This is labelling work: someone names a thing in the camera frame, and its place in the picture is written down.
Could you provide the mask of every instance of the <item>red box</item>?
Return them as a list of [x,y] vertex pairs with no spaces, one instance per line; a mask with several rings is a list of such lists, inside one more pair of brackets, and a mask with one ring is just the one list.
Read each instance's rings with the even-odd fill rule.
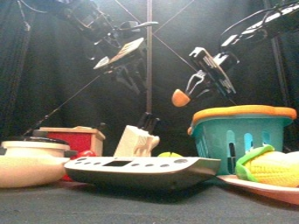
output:
[[81,127],[72,129],[40,127],[40,130],[48,132],[46,137],[65,141],[73,151],[93,151],[101,157],[105,136],[97,129]]

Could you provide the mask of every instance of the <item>white plate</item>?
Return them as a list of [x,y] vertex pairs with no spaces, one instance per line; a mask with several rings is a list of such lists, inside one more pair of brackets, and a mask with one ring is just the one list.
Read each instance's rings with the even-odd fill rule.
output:
[[223,175],[217,176],[217,178],[225,181],[228,184],[240,187],[248,192],[263,195],[271,199],[281,200],[283,202],[299,205],[297,187],[260,184],[239,179],[236,175]]

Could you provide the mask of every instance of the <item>white bowl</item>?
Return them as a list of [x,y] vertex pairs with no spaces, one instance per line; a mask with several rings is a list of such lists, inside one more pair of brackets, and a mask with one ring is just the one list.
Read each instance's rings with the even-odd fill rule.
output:
[[0,156],[0,188],[46,185],[65,174],[65,157]]

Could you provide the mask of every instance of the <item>metal pole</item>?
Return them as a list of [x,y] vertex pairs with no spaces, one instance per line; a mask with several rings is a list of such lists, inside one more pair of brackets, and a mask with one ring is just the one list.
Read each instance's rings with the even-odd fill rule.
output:
[[[153,20],[153,2],[147,0],[147,21]],[[152,113],[152,26],[147,27],[147,63],[145,63],[145,73],[147,73],[147,95],[145,95],[145,111]]]

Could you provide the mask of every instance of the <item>cable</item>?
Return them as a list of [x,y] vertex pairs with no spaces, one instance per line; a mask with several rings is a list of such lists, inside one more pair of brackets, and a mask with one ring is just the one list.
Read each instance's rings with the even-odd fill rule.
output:
[[17,0],[17,2],[21,2],[22,5],[32,11],[38,12],[38,13],[48,13],[48,11],[44,10],[36,10],[24,0]]

